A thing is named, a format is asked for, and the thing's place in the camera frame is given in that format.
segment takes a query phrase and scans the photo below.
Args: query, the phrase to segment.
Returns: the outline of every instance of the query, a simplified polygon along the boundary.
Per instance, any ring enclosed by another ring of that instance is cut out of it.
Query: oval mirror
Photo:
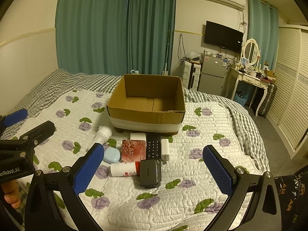
[[[243,48],[243,57],[249,60],[249,66],[254,65],[259,56],[260,50],[255,39],[247,40]]]

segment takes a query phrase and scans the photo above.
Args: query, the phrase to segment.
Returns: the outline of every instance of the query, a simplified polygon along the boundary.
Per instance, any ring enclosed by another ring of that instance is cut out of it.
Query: white quilted bedspread
[[[111,126],[104,110],[110,95],[73,90],[23,124],[17,137],[47,120],[56,126],[54,135],[35,148],[38,169],[55,172],[72,166],[86,154],[98,126]],[[113,131],[111,138],[121,142],[128,137],[128,133]],[[261,174],[250,157],[242,153],[227,110],[217,102],[186,103],[181,129],[169,142],[170,161],[162,165],[159,188],[142,188],[138,176],[112,177],[110,165],[101,163],[86,191],[88,196],[85,193],[79,196],[103,230],[204,230],[227,199],[200,160],[202,149],[208,144],[233,166]],[[21,181],[30,183],[31,178]],[[250,196],[246,197],[232,228],[239,225]],[[67,223],[76,228],[67,210],[62,211]]]

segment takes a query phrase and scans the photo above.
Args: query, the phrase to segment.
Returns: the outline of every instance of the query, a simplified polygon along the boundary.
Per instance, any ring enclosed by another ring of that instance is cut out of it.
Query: human hand
[[[13,208],[19,208],[21,201],[17,181],[8,181],[6,183],[3,183],[1,187],[4,192],[5,201],[11,204]]]

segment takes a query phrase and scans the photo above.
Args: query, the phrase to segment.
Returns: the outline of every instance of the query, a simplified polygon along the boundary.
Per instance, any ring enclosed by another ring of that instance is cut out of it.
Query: remote control
[[[159,134],[147,134],[146,159],[161,160],[161,136]]]

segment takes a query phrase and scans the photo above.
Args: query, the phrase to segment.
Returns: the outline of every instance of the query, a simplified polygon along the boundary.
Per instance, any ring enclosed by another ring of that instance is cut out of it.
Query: wall-mounted tv
[[[206,21],[204,43],[241,53],[243,33],[227,26]]]

